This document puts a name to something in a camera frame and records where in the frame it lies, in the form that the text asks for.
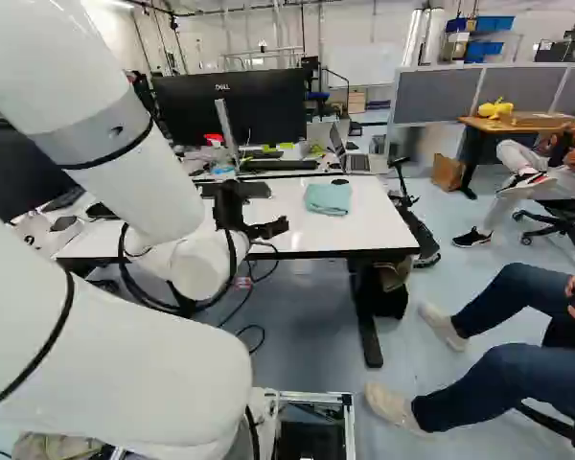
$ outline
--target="cardboard box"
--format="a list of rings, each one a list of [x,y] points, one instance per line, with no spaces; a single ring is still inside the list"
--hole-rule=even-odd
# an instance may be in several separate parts
[[[349,113],[362,113],[366,111],[366,93],[349,93]]]
[[[575,117],[557,112],[512,112],[498,115],[501,122],[513,127],[558,127],[575,123]]]

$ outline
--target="gray pants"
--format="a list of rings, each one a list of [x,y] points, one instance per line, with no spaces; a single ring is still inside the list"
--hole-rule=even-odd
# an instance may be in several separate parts
[[[523,168],[534,168],[537,171],[545,171],[550,177],[556,179],[556,183],[551,187],[533,190],[524,195],[496,195],[492,208],[484,218],[482,229],[494,230],[499,223],[511,213],[518,203],[525,198],[528,199],[575,199],[575,172],[566,166],[558,168],[548,168],[547,158],[538,155],[536,152],[519,144],[516,141],[506,140],[498,143],[496,156],[513,173],[517,173]]]

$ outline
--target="laptop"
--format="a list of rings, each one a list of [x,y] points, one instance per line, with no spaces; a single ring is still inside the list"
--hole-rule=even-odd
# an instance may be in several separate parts
[[[338,158],[338,162],[341,165],[343,171],[347,174],[372,174],[371,162],[369,160],[368,154],[366,153],[355,153],[350,152],[345,149],[343,140],[333,124],[330,128],[330,140],[333,144],[334,153]]]

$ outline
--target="teal folded cloth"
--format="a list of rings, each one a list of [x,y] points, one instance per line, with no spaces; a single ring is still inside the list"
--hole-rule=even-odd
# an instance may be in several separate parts
[[[328,216],[349,214],[352,187],[349,184],[309,184],[305,191],[307,209]]]

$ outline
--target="computer monitor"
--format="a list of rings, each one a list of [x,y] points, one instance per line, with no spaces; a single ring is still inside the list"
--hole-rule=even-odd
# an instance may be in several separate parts
[[[1,220],[27,213],[77,186],[34,142],[0,117]]]
[[[303,69],[183,75],[153,79],[160,114],[175,142],[206,144],[221,134],[215,107],[224,99],[237,143],[278,144],[307,137]]]

